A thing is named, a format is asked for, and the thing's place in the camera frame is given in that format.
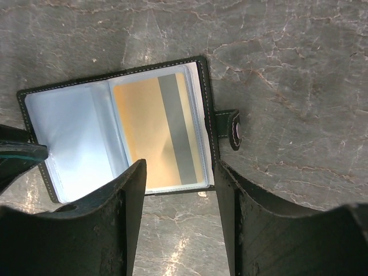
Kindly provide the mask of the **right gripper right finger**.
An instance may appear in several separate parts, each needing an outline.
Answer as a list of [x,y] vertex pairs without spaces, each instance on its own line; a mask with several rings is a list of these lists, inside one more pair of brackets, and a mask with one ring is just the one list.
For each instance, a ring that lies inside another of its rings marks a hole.
[[366,204],[306,208],[224,162],[214,182],[231,275],[367,274]]

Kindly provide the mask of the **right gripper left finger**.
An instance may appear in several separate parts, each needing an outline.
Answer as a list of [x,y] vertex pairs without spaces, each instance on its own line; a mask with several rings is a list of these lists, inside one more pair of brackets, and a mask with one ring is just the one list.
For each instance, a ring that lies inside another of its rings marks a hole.
[[146,161],[140,159],[54,212],[2,206],[1,274],[131,275],[146,178]]

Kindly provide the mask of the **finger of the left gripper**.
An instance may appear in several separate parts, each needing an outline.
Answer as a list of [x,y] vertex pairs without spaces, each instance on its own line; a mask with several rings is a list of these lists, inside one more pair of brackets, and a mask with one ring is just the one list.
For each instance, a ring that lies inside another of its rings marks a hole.
[[48,157],[46,146],[29,140],[28,131],[1,125],[1,193]]

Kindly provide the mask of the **black card holder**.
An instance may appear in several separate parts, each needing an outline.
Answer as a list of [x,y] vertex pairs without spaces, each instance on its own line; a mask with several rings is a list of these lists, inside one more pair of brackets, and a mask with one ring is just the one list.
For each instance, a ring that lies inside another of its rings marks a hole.
[[48,148],[49,155],[39,169],[53,202],[66,204],[80,199],[134,164],[127,157],[113,85],[176,72],[184,72],[187,77],[208,185],[145,194],[214,188],[219,140],[227,139],[235,151],[240,148],[240,114],[237,109],[215,110],[207,59],[194,56],[18,91],[17,100],[31,140]]

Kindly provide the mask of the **gold VIP card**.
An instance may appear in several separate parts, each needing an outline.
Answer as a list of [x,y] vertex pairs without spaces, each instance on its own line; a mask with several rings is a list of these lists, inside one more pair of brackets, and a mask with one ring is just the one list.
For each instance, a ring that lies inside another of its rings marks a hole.
[[116,82],[112,96],[128,159],[147,163],[147,194],[208,185],[184,72]]

